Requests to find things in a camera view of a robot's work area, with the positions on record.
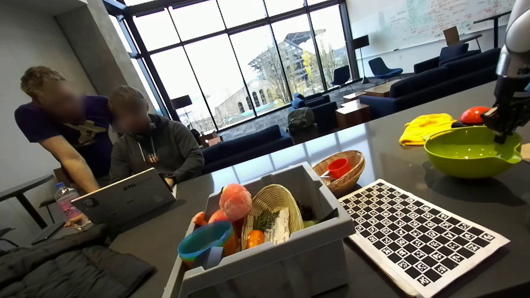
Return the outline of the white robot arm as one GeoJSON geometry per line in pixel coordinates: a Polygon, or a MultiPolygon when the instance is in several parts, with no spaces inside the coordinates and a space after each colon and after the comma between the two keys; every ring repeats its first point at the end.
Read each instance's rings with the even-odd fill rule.
{"type": "Polygon", "coordinates": [[[495,103],[483,116],[493,141],[503,144],[528,123],[530,104],[530,0],[515,0],[497,61],[495,103]]]}

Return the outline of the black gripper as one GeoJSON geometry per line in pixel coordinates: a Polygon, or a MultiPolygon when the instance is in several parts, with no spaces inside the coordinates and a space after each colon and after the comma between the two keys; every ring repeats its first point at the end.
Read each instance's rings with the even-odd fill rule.
{"type": "Polygon", "coordinates": [[[530,91],[526,89],[530,76],[497,79],[493,96],[495,103],[487,113],[487,126],[495,131],[493,141],[505,144],[506,137],[530,121],[530,91]]]}

